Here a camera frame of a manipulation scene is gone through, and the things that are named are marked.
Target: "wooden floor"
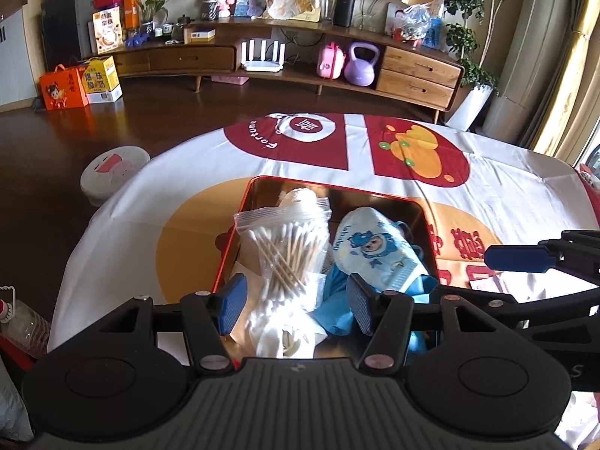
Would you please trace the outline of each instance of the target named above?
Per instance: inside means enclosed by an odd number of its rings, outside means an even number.
[[[364,113],[432,121],[431,110],[351,91],[252,79],[126,79],[115,104],[0,114],[0,285],[52,319],[62,273],[95,212],[79,189],[97,155],[138,145],[156,156],[196,135],[272,112]]]

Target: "gray curtain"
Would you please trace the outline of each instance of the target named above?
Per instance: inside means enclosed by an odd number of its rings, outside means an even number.
[[[538,109],[535,111],[532,118],[528,121],[529,124],[521,132],[521,136],[519,137],[519,140],[517,142],[518,146],[530,148],[537,131],[542,126],[544,116],[546,115],[546,111],[548,110],[548,106],[550,105],[550,101],[552,100],[552,96],[554,96],[554,92],[556,91],[556,87],[558,85],[562,70],[565,67],[569,42],[571,41],[571,33],[573,32],[575,24],[577,23],[577,20],[581,15],[581,9],[583,7],[584,1],[585,0],[571,0],[571,13],[569,15],[569,25],[563,37],[562,51],[560,53],[560,66],[556,68],[556,72],[552,76],[552,80],[550,81],[550,83],[548,83],[547,91],[544,93],[544,97],[542,98]]]

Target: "screw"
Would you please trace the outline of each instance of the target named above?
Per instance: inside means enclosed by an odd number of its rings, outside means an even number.
[[[389,369],[394,366],[394,359],[383,353],[374,353],[365,359],[365,365],[371,369]]]
[[[200,359],[200,366],[206,370],[222,370],[229,365],[229,359],[223,355],[206,355]]]

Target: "pink box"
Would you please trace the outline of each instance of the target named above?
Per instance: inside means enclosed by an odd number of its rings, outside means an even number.
[[[237,76],[211,76],[211,81],[213,83],[237,84],[238,86],[242,86],[246,81],[248,81],[248,78]]]

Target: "purple kettlebell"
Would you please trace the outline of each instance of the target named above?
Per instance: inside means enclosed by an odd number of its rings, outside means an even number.
[[[370,61],[358,59],[354,54],[354,49],[364,47],[375,53],[375,56]],[[372,43],[354,42],[348,50],[348,64],[344,69],[346,79],[357,86],[369,86],[375,80],[375,63],[379,59],[379,49]]]

